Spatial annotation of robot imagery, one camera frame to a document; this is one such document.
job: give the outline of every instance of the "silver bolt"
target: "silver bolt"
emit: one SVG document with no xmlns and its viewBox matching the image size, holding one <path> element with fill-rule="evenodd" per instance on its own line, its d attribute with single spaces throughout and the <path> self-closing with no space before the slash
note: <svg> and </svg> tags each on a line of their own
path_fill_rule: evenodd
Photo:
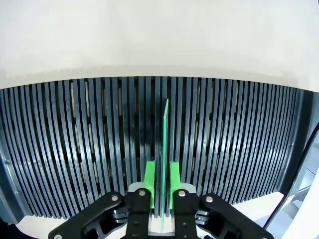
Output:
<svg viewBox="0 0 319 239">
<path fill-rule="evenodd" d="M 213 202 L 213 198 L 210 197 L 210 196 L 206 197 L 206 202 L 212 203 Z"/>
<path fill-rule="evenodd" d="M 184 191 L 179 191 L 179 192 L 178 192 L 178 195 L 179 195 L 180 197 L 184 197 L 186 194 L 185 194 Z"/>
<path fill-rule="evenodd" d="M 140 196 L 145 196 L 145 191 L 141 190 L 141 191 L 139 192 L 139 195 L 140 195 Z"/>
<path fill-rule="evenodd" d="M 112 196 L 112 201 L 114 201 L 114 202 L 115 202 L 115 201 L 117 201 L 117 200 L 118 200 L 118 196 L 115 196 L 115 195 L 114 195 L 114 196 Z"/>
</svg>

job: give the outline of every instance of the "black metal grille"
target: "black metal grille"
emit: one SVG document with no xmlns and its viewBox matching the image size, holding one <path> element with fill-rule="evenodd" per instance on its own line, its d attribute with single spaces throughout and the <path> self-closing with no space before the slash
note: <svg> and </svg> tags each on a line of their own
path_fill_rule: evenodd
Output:
<svg viewBox="0 0 319 239">
<path fill-rule="evenodd" d="M 238 203 L 276 190 L 291 141 L 295 88 L 236 80 L 122 77 L 0 90 L 2 155 L 25 213 L 64 217 L 110 190 L 122 194 L 168 159 L 182 182 Z M 161 172 L 157 167 L 157 192 Z M 159 214 L 156 197 L 155 215 Z"/>
</svg>

